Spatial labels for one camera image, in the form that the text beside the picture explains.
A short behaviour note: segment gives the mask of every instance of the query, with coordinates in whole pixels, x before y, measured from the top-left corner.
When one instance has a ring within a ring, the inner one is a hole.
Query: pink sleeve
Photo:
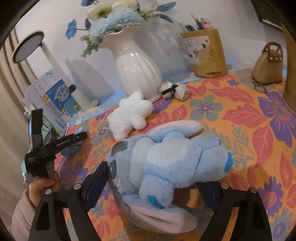
[[[11,227],[8,229],[15,241],[28,241],[35,209],[29,200],[29,191],[24,190],[23,198],[15,207]]]

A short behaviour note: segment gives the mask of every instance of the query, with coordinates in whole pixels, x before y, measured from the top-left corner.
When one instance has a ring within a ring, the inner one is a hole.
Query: wall
[[[169,1],[139,2],[142,9],[149,9],[151,4]],[[85,49],[85,42],[80,41],[79,37],[85,32],[78,31],[70,40],[65,37],[67,24],[72,19],[77,20],[78,28],[84,27],[89,9],[90,6],[82,7],[80,0],[41,0],[18,22],[16,31],[19,39],[22,39],[32,31],[42,30],[45,43],[67,76],[91,99],[100,99],[120,89],[111,51],[100,49],[84,59],[80,55]],[[250,0],[177,0],[176,7],[167,13],[175,24],[156,19],[144,23],[135,37],[163,75],[191,66],[178,24],[194,24],[189,11],[196,16],[202,15],[219,29],[227,63],[255,62],[268,41],[276,41],[285,49],[283,33],[259,23]],[[28,62],[37,77],[51,68],[41,49],[37,49]]]

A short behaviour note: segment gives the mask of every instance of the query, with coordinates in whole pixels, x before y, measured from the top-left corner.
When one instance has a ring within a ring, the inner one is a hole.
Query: plush toy eye
[[[119,175],[117,173],[117,163],[116,158],[111,162],[109,166],[109,176],[112,179],[114,185],[119,188],[120,181],[119,181]]]
[[[109,167],[109,173],[110,177],[114,180],[116,178],[116,173],[117,173],[117,165],[116,165],[116,158],[114,161],[111,162],[110,167]]]
[[[111,156],[114,156],[117,152],[124,151],[127,148],[128,148],[128,143],[126,141],[117,142],[111,150]]]

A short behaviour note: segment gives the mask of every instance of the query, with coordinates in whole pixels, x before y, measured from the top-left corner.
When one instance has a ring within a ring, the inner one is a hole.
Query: stitch plush toy
[[[161,233],[187,232],[196,219],[172,205],[174,189],[218,181],[233,164],[219,137],[193,120],[169,122],[118,142],[107,155],[117,206],[137,226]]]

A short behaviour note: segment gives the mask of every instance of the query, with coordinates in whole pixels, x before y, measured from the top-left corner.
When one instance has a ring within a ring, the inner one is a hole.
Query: human hand
[[[30,183],[29,200],[35,209],[38,207],[41,200],[41,191],[48,187],[51,187],[54,192],[60,190],[59,175],[57,172],[54,172],[54,180],[42,177]]]

